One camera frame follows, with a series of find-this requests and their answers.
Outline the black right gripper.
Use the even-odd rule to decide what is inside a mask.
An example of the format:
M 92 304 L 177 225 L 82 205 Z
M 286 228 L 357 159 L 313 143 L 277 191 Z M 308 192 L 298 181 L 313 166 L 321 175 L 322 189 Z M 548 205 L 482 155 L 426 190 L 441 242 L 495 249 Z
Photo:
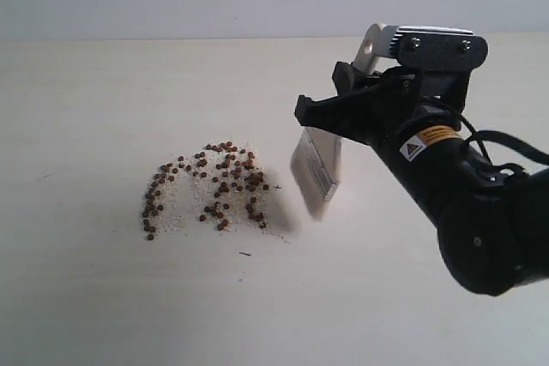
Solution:
M 298 96 L 294 116 L 303 127 L 371 147 L 430 147 L 459 140 L 468 73 L 425 72 L 402 66 L 367 74 L 338 61 L 336 96 Z

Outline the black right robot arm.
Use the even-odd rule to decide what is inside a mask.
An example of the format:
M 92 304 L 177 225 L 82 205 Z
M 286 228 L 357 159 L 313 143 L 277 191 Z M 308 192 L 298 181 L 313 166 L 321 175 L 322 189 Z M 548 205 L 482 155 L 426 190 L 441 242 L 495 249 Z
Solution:
M 366 75 L 335 65 L 337 94 L 300 96 L 299 124 L 370 147 L 435 226 L 443 261 L 475 294 L 499 296 L 548 277 L 548 174 L 494 165 L 475 144 L 502 142 L 540 163 L 516 138 L 460 136 L 469 73 L 397 66 Z

